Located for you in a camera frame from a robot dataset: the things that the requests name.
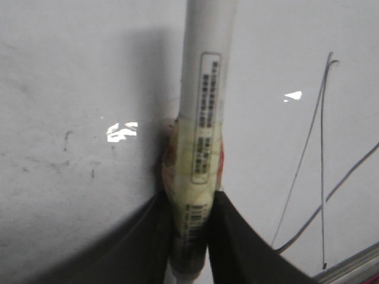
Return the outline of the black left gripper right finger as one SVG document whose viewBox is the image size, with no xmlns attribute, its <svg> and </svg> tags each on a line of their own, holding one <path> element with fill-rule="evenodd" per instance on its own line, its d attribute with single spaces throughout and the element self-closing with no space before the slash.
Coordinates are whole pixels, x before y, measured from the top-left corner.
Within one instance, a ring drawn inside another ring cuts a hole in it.
<svg viewBox="0 0 379 284">
<path fill-rule="evenodd" d="M 214 283 L 316 283 L 267 245 L 223 191 L 214 195 L 208 250 Z"/>
</svg>

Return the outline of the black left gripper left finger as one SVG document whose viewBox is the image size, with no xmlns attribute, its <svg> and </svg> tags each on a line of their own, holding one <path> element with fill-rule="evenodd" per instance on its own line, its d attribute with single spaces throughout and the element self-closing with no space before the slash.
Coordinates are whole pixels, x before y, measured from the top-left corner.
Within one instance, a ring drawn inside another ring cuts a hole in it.
<svg viewBox="0 0 379 284">
<path fill-rule="evenodd" d="M 163 283 L 172 217 L 160 191 L 127 221 L 29 283 Z"/>
</svg>

